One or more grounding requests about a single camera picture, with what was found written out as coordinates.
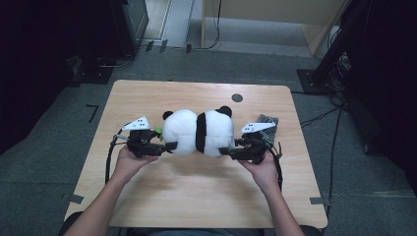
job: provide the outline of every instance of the gray carpet floor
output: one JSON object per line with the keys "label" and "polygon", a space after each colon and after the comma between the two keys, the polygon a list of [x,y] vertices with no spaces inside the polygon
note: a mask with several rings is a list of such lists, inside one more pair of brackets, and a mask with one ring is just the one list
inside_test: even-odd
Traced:
{"label": "gray carpet floor", "polygon": [[[0,235],[56,235],[74,192],[112,84],[151,80],[288,86],[296,69],[320,59],[158,48],[116,68],[108,85],[65,88],[30,135],[0,156]],[[328,96],[293,94],[300,121],[334,108]],[[92,121],[93,108],[98,105]],[[330,153],[337,112],[303,128],[320,191],[328,204]],[[348,110],[334,150],[333,195],[326,235],[416,235],[417,201],[404,173],[384,156],[363,152]]]}

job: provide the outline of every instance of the panda plush toy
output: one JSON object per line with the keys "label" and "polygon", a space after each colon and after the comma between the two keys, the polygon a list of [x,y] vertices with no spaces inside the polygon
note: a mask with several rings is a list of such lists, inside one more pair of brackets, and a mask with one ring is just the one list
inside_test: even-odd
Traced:
{"label": "panda plush toy", "polygon": [[166,143],[177,142],[173,153],[189,155],[193,151],[208,156],[221,156],[219,148],[234,147],[232,111],[228,106],[196,115],[182,109],[163,114],[162,136]]}

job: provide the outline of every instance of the forearm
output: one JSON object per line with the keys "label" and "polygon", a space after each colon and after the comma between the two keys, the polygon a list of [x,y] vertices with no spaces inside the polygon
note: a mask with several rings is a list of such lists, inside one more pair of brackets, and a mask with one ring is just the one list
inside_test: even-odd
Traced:
{"label": "forearm", "polygon": [[304,235],[279,188],[276,186],[263,193],[268,202],[275,235]]}
{"label": "forearm", "polygon": [[124,183],[110,179],[65,235],[105,235]]}

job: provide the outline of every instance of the white fur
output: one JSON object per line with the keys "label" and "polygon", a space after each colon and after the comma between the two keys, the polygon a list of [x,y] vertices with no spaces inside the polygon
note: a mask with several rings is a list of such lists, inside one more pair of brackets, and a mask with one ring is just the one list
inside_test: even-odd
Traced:
{"label": "white fur", "polygon": [[178,142],[172,152],[189,155],[196,150],[197,114],[188,109],[175,111],[165,119],[162,128],[163,140],[166,143]]}
{"label": "white fur", "polygon": [[205,155],[221,156],[219,148],[234,147],[234,126],[231,118],[215,110],[206,111]]}

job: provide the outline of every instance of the human hand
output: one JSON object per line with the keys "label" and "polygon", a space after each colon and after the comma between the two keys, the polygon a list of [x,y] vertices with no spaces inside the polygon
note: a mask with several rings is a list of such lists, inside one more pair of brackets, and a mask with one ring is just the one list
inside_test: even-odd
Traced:
{"label": "human hand", "polygon": [[255,183],[257,183],[264,194],[279,188],[278,172],[276,171],[273,156],[269,151],[264,153],[264,160],[259,164],[251,163],[248,160],[239,160],[239,163],[251,172]]}
{"label": "human hand", "polygon": [[116,179],[123,184],[127,184],[142,167],[156,160],[158,160],[158,157],[152,155],[137,158],[129,151],[127,146],[123,146],[119,151],[116,167],[114,168],[111,179]]}

